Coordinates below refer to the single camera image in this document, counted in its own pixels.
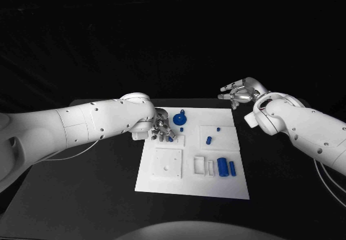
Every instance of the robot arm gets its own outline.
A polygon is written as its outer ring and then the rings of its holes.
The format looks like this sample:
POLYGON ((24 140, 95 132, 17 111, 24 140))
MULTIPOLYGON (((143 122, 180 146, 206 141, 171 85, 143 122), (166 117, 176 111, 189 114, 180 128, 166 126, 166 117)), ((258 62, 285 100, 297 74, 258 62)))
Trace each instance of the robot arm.
POLYGON ((233 110, 239 103, 254 101, 252 112, 243 117, 249 127, 259 126, 271 136, 285 133, 293 145, 346 175, 346 123, 305 108, 293 96, 268 91, 251 77, 220 88, 226 90, 231 93, 218 98, 231 100, 233 110))
POLYGON ((174 140, 169 114, 143 93, 59 109, 0 113, 0 192, 53 153, 125 132, 132 140, 147 139, 150 130, 151 139, 158 135, 160 141, 174 140))

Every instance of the white platform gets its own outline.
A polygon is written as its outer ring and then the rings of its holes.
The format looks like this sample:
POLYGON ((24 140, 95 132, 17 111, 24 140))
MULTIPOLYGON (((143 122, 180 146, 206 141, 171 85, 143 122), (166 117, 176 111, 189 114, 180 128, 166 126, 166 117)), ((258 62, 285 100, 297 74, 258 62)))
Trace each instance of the white platform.
POLYGON ((169 113, 169 124, 174 134, 179 135, 179 142, 161 143, 158 139, 153 141, 150 137, 144 141, 134 190, 137 192, 248 200, 249 192, 232 110, 187 107, 160 108, 169 113), (184 125, 177 126, 173 123, 173 116, 180 113, 181 109, 187 121, 184 125), (206 135, 212 137, 210 145, 206 145, 206 135), (174 156, 179 154, 181 154, 181 168, 180 174, 176 174, 179 172, 179 158, 174 156), (203 176, 194 173, 194 157, 203 157, 203 176), (226 158, 228 163, 233 161, 236 176, 231 176, 231 174, 228 177, 219 176, 218 158, 226 158), (213 177, 209 176, 210 161, 213 163, 213 177))

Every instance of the blue object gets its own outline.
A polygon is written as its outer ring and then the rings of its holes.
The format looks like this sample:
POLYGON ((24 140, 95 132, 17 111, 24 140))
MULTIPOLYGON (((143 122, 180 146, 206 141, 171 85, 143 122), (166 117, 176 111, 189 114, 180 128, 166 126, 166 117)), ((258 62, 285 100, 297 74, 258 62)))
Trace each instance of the blue object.
POLYGON ((236 169, 235 169, 235 163, 232 161, 229 162, 229 167, 231 167, 231 175, 235 177, 236 176, 236 169))
POLYGON ((181 109, 180 113, 174 115, 173 117, 173 123, 179 126, 184 125, 186 124, 186 112, 184 110, 181 109))
POLYGON ((212 142, 212 137, 209 136, 206 139, 206 144, 210 145, 210 142, 212 142))
POLYGON ((218 175, 220 177, 229 176, 228 161, 223 157, 218 158, 218 175))

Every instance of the black backdrop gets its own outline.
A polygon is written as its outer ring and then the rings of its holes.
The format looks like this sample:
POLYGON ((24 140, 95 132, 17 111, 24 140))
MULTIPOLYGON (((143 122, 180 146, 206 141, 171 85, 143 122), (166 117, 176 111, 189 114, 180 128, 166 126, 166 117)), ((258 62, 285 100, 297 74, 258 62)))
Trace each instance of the black backdrop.
MULTIPOLYGON (((0 112, 75 99, 216 98, 254 77, 346 121, 342 9, 213 1, 19 4, 0 10, 0 112)), ((4 210, 20 180, 1 194, 4 210)))

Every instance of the black table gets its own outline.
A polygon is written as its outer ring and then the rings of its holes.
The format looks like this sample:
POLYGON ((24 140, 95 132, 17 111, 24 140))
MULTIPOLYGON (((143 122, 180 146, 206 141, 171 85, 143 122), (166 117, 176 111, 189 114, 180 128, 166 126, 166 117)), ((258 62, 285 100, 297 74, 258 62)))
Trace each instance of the black table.
MULTIPOLYGON (((101 99, 75 100, 70 106, 101 99)), ((229 108, 219 99, 153 99, 157 107, 229 108)), ((173 221, 229 223, 287 239, 346 239, 346 209, 327 192, 313 159, 284 133, 249 128, 233 111, 249 200, 135 192, 144 141, 131 134, 101 140, 72 159, 32 167, 0 220, 0 236, 47 240, 112 240, 173 221)), ((55 158, 91 145, 66 149, 55 158)))

